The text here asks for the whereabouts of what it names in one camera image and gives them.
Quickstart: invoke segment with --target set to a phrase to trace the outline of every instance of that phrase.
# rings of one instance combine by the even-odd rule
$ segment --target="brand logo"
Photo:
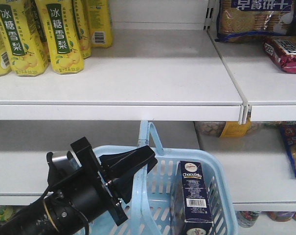
[[[287,55],[296,55],[296,46],[288,40],[274,40]]]
[[[186,163],[185,164],[185,169],[189,172],[196,172],[197,171],[197,166],[193,163]]]
[[[206,231],[201,228],[189,229],[187,235],[206,235]]]
[[[265,52],[266,52],[267,54],[273,56],[274,48],[273,48],[271,45],[265,43],[265,44],[264,44],[264,48],[265,48]]]
[[[199,173],[183,173],[182,176],[184,178],[198,178],[198,179],[202,179],[202,175],[200,175]]]

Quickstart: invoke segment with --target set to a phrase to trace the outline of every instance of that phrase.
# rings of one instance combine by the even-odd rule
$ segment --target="biscuit package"
[[[296,36],[268,37],[263,50],[283,71],[296,73]]]
[[[296,0],[220,0],[218,38],[244,43],[287,35],[295,23],[295,12]]]
[[[283,126],[280,128],[280,132],[296,177],[296,127]]]

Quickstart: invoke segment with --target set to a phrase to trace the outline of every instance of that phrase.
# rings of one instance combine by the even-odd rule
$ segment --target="barcode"
[[[105,44],[105,32],[94,32],[93,41],[95,44]]]
[[[206,208],[206,201],[205,199],[190,199],[186,198],[187,206],[188,207],[202,207]]]
[[[7,53],[6,52],[2,53],[1,58],[2,58],[1,66],[2,68],[6,69],[10,65],[10,61]]]

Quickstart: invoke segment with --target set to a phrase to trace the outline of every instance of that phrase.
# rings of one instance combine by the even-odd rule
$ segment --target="red snack package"
[[[296,36],[268,37],[263,50],[283,71],[296,73]]]

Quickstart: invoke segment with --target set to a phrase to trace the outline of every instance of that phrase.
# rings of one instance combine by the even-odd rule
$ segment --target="basket handle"
[[[153,139],[154,144],[156,145],[156,152],[159,155],[163,156],[164,149],[161,140],[159,139],[159,135],[155,125],[152,122],[141,121],[138,138],[138,147],[149,145],[150,135]]]
[[[148,121],[141,121],[138,138],[138,147],[149,145],[149,138],[152,136],[153,142],[156,145],[156,152],[159,155],[164,155],[164,149],[159,139],[156,127]],[[155,221],[152,218],[147,194],[147,169],[146,165],[140,169],[134,176],[132,204],[131,204],[131,234],[140,234],[140,218],[143,218],[146,226],[151,231],[151,234],[161,235]]]

